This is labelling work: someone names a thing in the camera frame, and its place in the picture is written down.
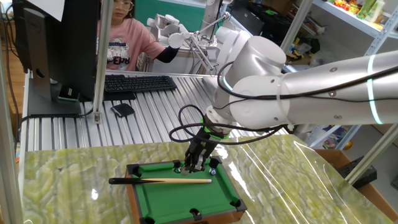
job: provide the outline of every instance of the girl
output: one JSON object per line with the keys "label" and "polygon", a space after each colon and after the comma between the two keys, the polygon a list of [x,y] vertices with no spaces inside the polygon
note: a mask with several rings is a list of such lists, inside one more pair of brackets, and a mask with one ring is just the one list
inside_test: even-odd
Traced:
{"label": "girl", "polygon": [[150,35],[148,29],[134,19],[135,0],[114,0],[109,36],[109,70],[135,71],[138,56],[145,52],[152,60],[169,63],[178,49],[165,48]]}

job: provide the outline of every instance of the black keyboard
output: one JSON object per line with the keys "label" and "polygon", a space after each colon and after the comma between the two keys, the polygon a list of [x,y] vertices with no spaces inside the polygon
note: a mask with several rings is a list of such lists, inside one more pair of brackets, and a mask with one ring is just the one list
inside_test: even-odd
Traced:
{"label": "black keyboard", "polygon": [[143,92],[154,90],[173,90],[177,86],[168,76],[156,77],[125,77],[124,75],[105,76],[105,90],[116,92]]}

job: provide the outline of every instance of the bottle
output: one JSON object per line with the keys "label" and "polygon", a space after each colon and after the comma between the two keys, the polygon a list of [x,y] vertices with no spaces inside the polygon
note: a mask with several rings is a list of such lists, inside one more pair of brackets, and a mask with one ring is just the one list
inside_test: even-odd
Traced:
{"label": "bottle", "polygon": [[386,3],[383,0],[377,0],[371,10],[368,12],[368,15],[365,17],[365,20],[368,22],[375,22],[377,17],[380,15],[383,6]]}
{"label": "bottle", "polygon": [[365,4],[363,4],[362,9],[358,12],[356,17],[359,19],[365,19],[375,2],[376,0],[366,0]]}

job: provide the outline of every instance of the cardboard box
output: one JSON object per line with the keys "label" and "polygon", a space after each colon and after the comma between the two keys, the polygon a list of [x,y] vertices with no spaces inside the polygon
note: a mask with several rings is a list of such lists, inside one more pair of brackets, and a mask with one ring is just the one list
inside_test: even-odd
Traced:
{"label": "cardboard box", "polygon": [[296,0],[263,0],[262,4],[275,9],[279,14],[286,16]]}
{"label": "cardboard box", "polygon": [[[340,150],[335,149],[316,149],[327,162],[329,162],[336,170],[349,164],[350,159]],[[398,213],[388,204],[386,199],[372,186],[372,184],[365,185],[359,190],[370,202],[372,202],[380,211],[382,211],[393,222],[398,221]]]}

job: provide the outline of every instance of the marble table surface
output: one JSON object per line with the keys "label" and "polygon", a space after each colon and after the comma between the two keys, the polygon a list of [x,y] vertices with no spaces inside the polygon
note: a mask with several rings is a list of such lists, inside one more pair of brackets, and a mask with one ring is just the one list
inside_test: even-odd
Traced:
{"label": "marble table surface", "polygon": [[[127,164],[183,159],[174,142],[26,152],[24,224],[132,223]],[[248,207],[240,223],[392,223],[331,165],[292,135],[213,153]]]}

